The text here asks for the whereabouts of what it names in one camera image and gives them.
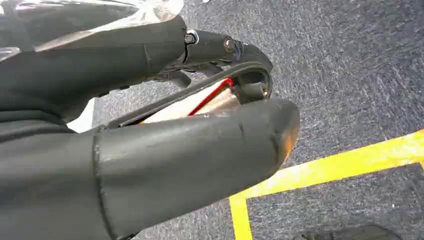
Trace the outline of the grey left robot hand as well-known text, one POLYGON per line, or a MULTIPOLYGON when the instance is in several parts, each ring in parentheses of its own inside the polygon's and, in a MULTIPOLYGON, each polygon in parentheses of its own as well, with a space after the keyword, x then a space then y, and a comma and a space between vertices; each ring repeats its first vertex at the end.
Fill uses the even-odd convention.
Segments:
POLYGON ((178 60, 185 30, 177 16, 1 61, 1 239, 126 240, 277 172, 300 126, 287 99, 84 133, 67 127, 91 98, 178 60))

